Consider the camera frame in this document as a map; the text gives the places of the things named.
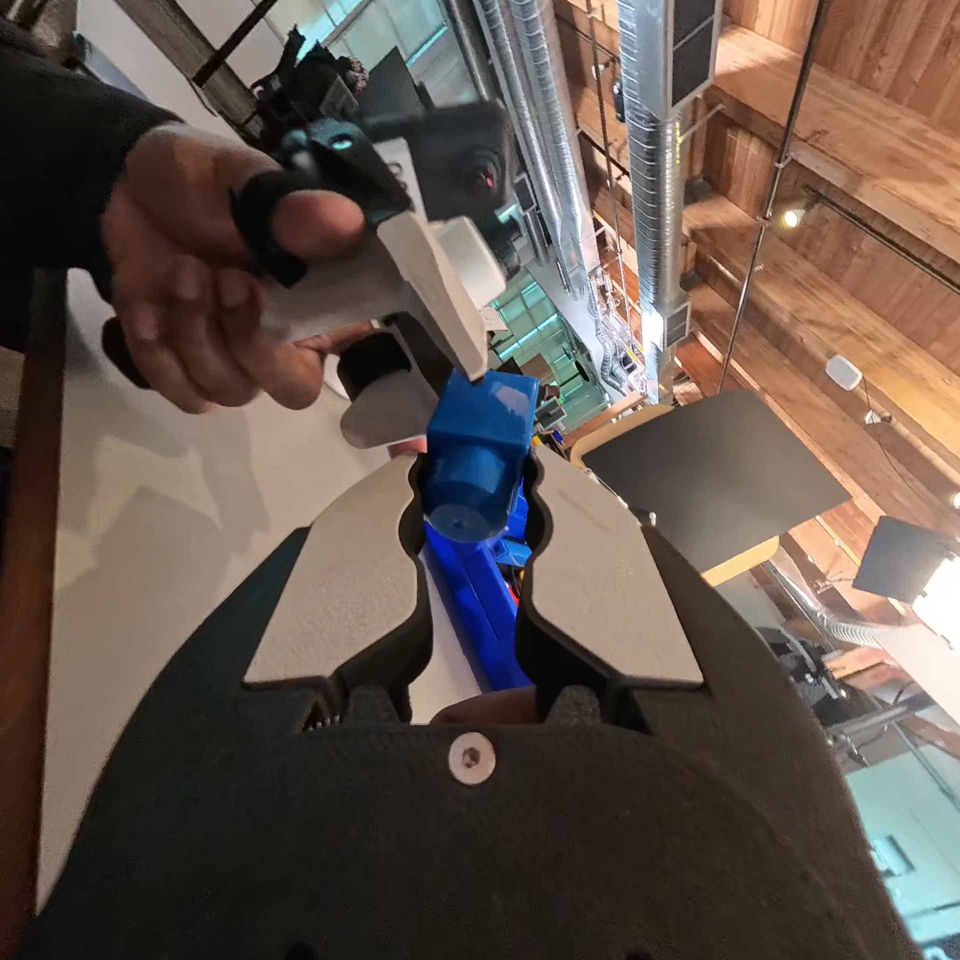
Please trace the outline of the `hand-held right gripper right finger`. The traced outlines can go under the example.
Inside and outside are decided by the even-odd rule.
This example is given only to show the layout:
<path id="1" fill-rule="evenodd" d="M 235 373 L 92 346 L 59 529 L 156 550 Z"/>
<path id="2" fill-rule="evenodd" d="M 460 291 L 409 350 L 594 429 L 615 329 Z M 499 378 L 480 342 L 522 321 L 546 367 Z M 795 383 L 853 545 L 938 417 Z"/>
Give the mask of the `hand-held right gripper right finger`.
<path id="1" fill-rule="evenodd" d="M 515 654 L 542 690 L 695 690 L 704 675 L 629 508 L 543 446 L 524 467 L 531 556 Z"/>

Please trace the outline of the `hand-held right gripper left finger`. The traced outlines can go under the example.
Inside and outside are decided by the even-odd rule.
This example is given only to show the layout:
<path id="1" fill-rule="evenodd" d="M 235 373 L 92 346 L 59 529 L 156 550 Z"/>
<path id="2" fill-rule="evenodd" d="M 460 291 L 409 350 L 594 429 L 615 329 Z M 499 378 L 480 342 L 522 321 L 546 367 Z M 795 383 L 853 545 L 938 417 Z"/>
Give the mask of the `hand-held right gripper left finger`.
<path id="1" fill-rule="evenodd" d="M 433 652 L 420 555 L 421 457 L 404 453 L 342 493 L 311 524 L 246 669 L 253 689 L 407 687 Z"/>

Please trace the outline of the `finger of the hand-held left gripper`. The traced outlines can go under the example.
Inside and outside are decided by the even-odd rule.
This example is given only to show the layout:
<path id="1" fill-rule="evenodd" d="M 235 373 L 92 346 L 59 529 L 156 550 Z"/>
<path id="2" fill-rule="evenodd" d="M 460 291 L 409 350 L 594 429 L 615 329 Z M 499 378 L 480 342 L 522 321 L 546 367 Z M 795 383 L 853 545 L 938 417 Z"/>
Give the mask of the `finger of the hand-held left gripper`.
<path id="1" fill-rule="evenodd" d="M 342 438 L 354 449 L 389 447 L 426 435 L 439 403 L 421 373 L 389 373 L 366 385 L 340 419 Z"/>
<path id="2" fill-rule="evenodd" d="M 375 233 L 406 285 L 404 310 L 464 378 L 482 380 L 488 371 L 483 311 L 507 280 L 474 221 L 427 222 L 417 213 L 400 213 Z"/>

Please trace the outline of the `blue plastic block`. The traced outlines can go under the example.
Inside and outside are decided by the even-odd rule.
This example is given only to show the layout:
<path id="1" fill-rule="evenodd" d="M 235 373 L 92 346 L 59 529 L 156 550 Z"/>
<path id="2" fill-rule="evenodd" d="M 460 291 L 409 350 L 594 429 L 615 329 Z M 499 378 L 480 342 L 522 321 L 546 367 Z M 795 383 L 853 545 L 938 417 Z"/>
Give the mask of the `blue plastic block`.
<path id="1" fill-rule="evenodd" d="M 452 372 L 426 432 L 419 494 L 427 522 L 450 541 L 476 544 L 509 521 L 522 484 L 540 384 L 489 371 L 476 383 Z"/>

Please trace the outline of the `person's left forearm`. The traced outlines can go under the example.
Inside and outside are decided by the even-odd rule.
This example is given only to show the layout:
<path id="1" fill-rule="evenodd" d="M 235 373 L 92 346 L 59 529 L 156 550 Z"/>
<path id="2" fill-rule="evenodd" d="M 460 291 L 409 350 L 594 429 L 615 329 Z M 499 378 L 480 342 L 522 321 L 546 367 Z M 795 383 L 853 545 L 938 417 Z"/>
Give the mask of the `person's left forearm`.
<path id="1" fill-rule="evenodd" d="M 109 301 L 101 218 L 126 157 L 180 117 L 50 60 L 2 20 L 1 346 L 23 354 L 34 272 L 86 271 Z"/>

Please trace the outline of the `person's left hand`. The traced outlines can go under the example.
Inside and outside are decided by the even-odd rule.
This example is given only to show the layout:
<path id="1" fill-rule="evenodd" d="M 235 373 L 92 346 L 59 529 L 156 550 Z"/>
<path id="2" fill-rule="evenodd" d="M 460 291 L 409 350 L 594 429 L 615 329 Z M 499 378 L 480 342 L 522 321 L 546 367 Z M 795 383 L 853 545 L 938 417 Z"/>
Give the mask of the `person's left hand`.
<path id="1" fill-rule="evenodd" d="M 188 414 L 262 393 L 316 402 L 326 357 L 373 329 L 300 342 L 262 330 L 266 290 L 234 223 L 231 194 L 280 166 L 248 145 L 182 123 L 156 126 L 126 156 L 102 214 L 113 306 L 150 388 Z"/>

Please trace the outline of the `large blue storage bin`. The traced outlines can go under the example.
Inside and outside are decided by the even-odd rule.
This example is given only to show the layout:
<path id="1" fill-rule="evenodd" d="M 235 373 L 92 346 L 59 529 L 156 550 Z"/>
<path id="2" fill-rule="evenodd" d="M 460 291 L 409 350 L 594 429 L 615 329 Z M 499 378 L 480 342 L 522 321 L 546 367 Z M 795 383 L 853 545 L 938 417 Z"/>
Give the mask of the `large blue storage bin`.
<path id="1" fill-rule="evenodd" d="M 523 571 L 532 550 L 525 538 L 528 504 L 519 490 L 506 527 L 484 541 L 462 543 L 425 527 L 472 650 L 493 690 L 528 687 L 515 652 Z"/>

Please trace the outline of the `black square flag panel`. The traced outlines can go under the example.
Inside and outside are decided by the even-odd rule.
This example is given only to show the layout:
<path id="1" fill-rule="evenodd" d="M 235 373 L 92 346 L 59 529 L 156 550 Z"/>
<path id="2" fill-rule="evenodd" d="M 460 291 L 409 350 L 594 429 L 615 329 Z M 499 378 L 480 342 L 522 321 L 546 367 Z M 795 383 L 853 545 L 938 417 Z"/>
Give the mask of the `black square flag panel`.
<path id="1" fill-rule="evenodd" d="M 911 605 L 926 595 L 942 565 L 958 556 L 957 537 L 883 515 L 873 528 L 852 585 L 858 591 Z"/>

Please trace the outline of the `bright studio light panel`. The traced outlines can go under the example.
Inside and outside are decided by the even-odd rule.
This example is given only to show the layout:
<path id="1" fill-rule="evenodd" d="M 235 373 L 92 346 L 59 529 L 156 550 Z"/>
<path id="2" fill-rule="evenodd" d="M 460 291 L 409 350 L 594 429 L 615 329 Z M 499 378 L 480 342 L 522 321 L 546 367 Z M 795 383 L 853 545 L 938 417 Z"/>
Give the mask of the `bright studio light panel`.
<path id="1" fill-rule="evenodd" d="M 959 651 L 959 557 L 943 560 L 911 604 L 927 629 Z"/>

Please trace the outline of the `ceiling spotlight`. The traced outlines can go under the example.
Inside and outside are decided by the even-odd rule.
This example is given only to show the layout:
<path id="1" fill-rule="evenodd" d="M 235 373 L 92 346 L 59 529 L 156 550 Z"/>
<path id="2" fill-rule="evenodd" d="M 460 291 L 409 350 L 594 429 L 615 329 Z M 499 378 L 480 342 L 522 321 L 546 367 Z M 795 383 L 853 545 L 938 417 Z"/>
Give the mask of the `ceiling spotlight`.
<path id="1" fill-rule="evenodd" d="M 801 186 L 776 207 L 774 226 L 780 231 L 795 231 L 807 215 L 821 202 L 820 192 L 810 186 Z"/>

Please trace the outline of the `narrow silver duct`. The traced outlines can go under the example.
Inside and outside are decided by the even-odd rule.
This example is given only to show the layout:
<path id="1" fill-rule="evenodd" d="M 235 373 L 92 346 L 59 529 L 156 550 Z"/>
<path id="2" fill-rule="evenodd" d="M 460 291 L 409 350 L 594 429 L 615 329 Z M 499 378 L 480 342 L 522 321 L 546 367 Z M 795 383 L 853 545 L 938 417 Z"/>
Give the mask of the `narrow silver duct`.
<path id="1" fill-rule="evenodd" d="M 595 312 L 598 252 L 554 6 L 547 1 L 472 6 L 545 226 L 548 259 L 563 289 Z"/>

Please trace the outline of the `black panel with wooden frame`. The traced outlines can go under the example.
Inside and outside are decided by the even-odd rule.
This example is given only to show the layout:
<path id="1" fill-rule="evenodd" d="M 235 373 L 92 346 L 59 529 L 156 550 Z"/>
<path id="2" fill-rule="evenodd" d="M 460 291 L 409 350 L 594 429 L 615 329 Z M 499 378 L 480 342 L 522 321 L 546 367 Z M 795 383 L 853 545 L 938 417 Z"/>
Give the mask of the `black panel with wooden frame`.
<path id="1" fill-rule="evenodd" d="M 578 439 L 591 471 L 712 586 L 771 559 L 781 536 L 851 494 L 753 390 L 649 405 Z"/>

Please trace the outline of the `wide silver ventilation duct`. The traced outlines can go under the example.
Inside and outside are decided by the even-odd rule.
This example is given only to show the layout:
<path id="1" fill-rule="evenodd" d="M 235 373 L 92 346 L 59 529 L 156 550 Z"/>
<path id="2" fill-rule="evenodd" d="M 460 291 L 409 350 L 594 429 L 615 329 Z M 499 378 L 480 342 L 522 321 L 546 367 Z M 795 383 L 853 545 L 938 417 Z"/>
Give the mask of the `wide silver ventilation duct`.
<path id="1" fill-rule="evenodd" d="M 676 348 L 690 332 L 682 286 L 685 110 L 714 79 L 722 3 L 618 2 L 644 380 L 672 404 Z"/>

